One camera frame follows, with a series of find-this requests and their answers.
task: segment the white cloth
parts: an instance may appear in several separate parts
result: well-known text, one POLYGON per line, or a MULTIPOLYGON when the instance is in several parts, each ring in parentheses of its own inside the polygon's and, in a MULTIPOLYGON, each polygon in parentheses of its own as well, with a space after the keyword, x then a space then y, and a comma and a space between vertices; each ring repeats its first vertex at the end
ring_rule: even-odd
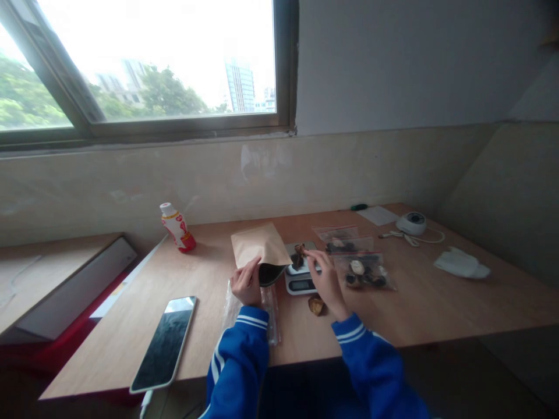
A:
POLYGON ((450 251, 443 252, 435 260, 434 265, 461 278, 483 279, 491 273, 491 270, 480 264, 477 258, 452 246, 450 251))

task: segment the person's right hand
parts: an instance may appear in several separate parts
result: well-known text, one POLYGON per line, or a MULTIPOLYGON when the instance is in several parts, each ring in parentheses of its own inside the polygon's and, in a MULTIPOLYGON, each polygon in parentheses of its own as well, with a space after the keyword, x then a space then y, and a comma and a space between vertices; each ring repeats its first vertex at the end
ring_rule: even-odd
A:
POLYGON ((244 306, 262 308, 262 297, 260 295, 260 282, 258 278, 259 265, 262 258, 255 257, 246 264, 244 268, 239 268, 233 272, 231 281, 231 291, 244 306))
POLYGON ((347 320, 351 317, 351 312, 345 304, 342 290, 339 287, 338 275, 330 258, 325 252, 318 250, 305 250, 305 254, 309 263, 310 276, 313 278, 314 286, 320 297, 338 322, 347 320), (316 271, 315 261, 320 265, 321 273, 316 271))

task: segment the digital scale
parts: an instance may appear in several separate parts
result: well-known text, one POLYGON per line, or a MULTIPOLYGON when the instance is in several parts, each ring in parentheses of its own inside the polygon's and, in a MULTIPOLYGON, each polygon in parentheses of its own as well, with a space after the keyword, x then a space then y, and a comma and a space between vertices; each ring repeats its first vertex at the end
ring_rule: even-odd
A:
MULTIPOLYGON (((313 242, 302 243, 307 250, 316 250, 316 246, 313 242)), ((295 253, 295 246, 298 244, 301 244, 301 242, 285 245, 285 249, 290 256, 295 253)), ((303 258, 303 263, 303 266, 301 266, 298 271, 294 270, 292 265, 288 265, 287 268, 285 268, 285 287, 287 288, 287 292, 291 295, 316 293, 316 288, 310 277, 309 263, 306 257, 303 258)), ((316 264, 316 270, 320 272, 319 264, 316 264)))

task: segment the blue jacket sleeve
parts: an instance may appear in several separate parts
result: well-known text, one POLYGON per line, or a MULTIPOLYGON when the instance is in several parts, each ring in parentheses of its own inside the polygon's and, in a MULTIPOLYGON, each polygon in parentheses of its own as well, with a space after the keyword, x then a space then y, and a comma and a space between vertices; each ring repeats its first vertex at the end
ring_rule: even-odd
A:
POLYGON ((203 418, 256 418, 260 384, 268 367, 268 313, 242 307, 235 325, 215 347, 203 418))
POLYGON ((371 418, 429 418, 423 400, 404 380, 402 358, 394 346, 368 331, 355 313, 333 323, 332 329, 353 387, 368 403, 371 418))

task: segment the window frame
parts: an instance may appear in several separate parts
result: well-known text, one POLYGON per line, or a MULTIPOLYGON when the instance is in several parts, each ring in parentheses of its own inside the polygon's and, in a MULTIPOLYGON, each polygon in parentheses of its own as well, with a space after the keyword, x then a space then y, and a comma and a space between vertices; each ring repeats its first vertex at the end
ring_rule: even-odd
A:
POLYGON ((0 22, 73 127, 0 132, 0 152, 295 131, 299 2, 273 1, 276 113, 107 122, 36 0, 0 0, 0 22))

